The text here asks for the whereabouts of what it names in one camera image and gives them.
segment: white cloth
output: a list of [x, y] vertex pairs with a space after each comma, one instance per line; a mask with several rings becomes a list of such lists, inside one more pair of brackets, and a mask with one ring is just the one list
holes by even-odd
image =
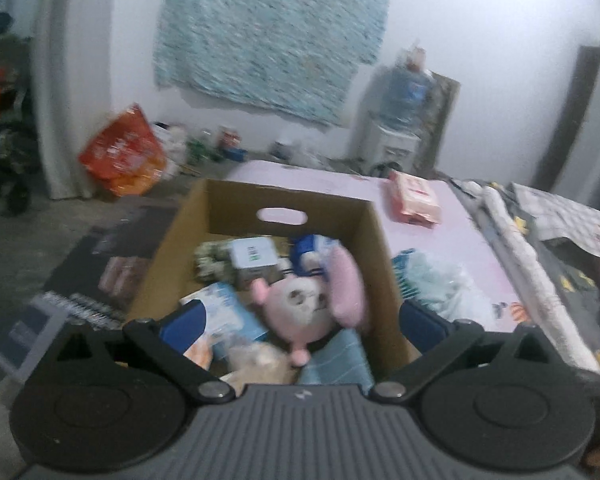
[[483, 190], [484, 206], [537, 297], [536, 305], [525, 305], [533, 322], [544, 331], [564, 362], [577, 368], [600, 372], [600, 365], [595, 355], [579, 335], [575, 323], [560, 301], [553, 282], [539, 263], [537, 253], [524, 239], [506, 211], [500, 193], [490, 186], [484, 186]]

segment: stuffed animal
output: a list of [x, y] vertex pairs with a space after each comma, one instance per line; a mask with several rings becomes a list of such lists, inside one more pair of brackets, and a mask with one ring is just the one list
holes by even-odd
[[281, 258], [283, 279], [270, 286], [262, 278], [251, 283], [254, 303], [263, 306], [269, 327], [291, 343], [291, 362], [298, 367], [311, 358], [308, 343], [328, 335], [336, 324], [358, 328], [366, 320], [360, 271], [344, 247], [334, 246], [328, 257], [328, 282], [313, 254], [303, 254], [302, 265], [311, 276], [296, 276], [289, 260]]

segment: pink package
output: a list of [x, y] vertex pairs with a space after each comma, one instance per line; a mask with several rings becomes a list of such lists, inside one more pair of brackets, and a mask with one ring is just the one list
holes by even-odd
[[442, 210], [429, 181], [400, 171], [389, 175], [391, 206], [397, 219], [433, 227], [441, 223]]

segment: box on floor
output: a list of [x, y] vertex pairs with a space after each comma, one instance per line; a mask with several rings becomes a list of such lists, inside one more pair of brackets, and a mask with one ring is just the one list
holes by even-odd
[[[299, 225], [263, 221], [258, 212], [268, 208], [299, 210], [306, 220]], [[412, 361], [416, 354], [400, 333], [400, 293], [373, 205], [307, 191], [201, 180], [181, 206], [155, 254], [128, 319], [160, 319], [177, 307], [180, 298], [203, 288], [193, 268], [193, 251], [202, 242], [312, 233], [340, 240], [359, 266], [371, 319], [371, 329], [363, 341], [376, 380]]]

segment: box handle hole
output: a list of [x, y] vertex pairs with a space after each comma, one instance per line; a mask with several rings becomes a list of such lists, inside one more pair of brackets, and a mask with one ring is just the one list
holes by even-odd
[[263, 222], [276, 224], [302, 225], [306, 224], [307, 215], [304, 211], [287, 209], [286, 207], [266, 207], [257, 212], [257, 217]]

